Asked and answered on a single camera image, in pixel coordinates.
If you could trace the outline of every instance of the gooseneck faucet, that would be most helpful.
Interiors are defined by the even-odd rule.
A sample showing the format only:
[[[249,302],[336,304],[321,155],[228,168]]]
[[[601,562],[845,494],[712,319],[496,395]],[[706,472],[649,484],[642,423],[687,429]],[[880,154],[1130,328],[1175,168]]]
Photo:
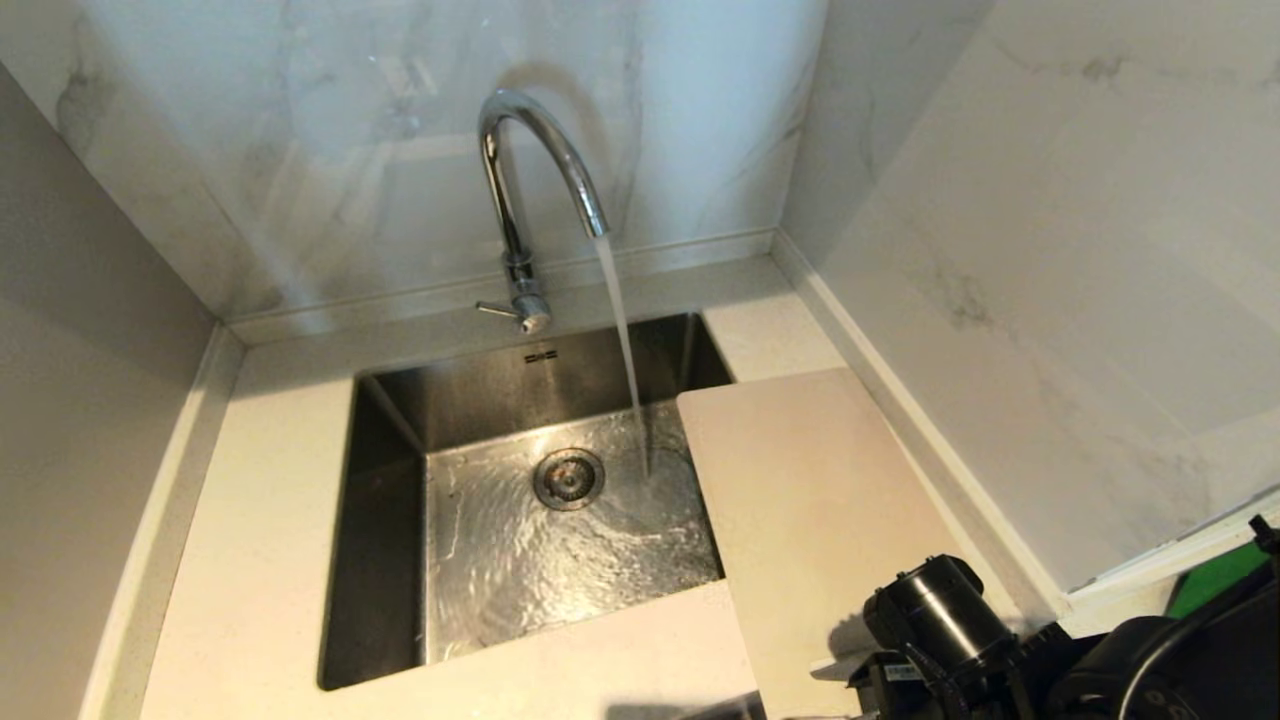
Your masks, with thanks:
[[[520,228],[516,227],[516,217],[511,208],[511,193],[502,165],[502,133],[499,132],[502,122],[508,118],[520,120],[532,131],[534,136],[552,154],[561,174],[564,176],[564,182],[568,184],[573,205],[577,208],[577,217],[581,218],[586,234],[600,237],[609,232],[609,223],[604,219],[604,209],[600,206],[600,199],[595,195],[595,186],[591,184],[591,176],[588,174],[582,158],[564,137],[564,131],[561,129],[556,118],[536,100],[517,90],[498,90],[490,95],[480,109],[480,155],[489,176],[489,192],[493,195],[493,205],[498,211],[498,224],[502,225],[502,234],[507,242],[502,263],[507,272],[507,286],[511,290],[511,306],[481,301],[476,302],[476,310],[513,318],[521,332],[531,334],[550,324],[552,310],[538,287],[538,279],[534,277],[534,254],[521,241]]]

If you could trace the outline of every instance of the marble wall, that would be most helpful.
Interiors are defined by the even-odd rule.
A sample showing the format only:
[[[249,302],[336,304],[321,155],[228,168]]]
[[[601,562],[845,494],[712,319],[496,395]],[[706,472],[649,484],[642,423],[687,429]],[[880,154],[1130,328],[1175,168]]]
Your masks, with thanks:
[[[826,3],[50,0],[0,61],[223,319],[499,270],[475,138],[498,86],[566,126],[636,249],[777,223]],[[586,256],[512,133],[540,260]]]
[[[1062,588],[1280,482],[1276,28],[831,5],[783,229]]]

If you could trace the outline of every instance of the white cutting board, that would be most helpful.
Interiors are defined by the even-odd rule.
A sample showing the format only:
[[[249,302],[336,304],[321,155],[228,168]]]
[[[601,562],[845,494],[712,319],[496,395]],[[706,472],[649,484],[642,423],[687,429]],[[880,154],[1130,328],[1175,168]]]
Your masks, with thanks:
[[[856,693],[810,665],[876,588],[929,555],[963,557],[959,541],[852,370],[677,404],[768,716],[858,715]],[[846,651],[869,642],[851,626],[863,638]]]

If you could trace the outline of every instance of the sink drain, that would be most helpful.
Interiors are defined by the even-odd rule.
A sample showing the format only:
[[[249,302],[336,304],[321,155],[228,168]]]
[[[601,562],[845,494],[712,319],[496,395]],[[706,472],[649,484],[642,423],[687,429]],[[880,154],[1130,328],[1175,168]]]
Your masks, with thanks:
[[[566,447],[538,464],[534,492],[552,510],[586,507],[604,489],[604,465],[590,452]]]

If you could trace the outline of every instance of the kitchen sink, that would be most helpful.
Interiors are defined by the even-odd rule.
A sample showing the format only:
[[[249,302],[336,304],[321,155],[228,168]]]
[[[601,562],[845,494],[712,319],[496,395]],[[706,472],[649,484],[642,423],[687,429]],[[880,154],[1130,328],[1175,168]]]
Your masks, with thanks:
[[[643,425],[612,327],[358,377],[321,688],[723,577],[675,397],[732,378],[698,314],[628,334]]]

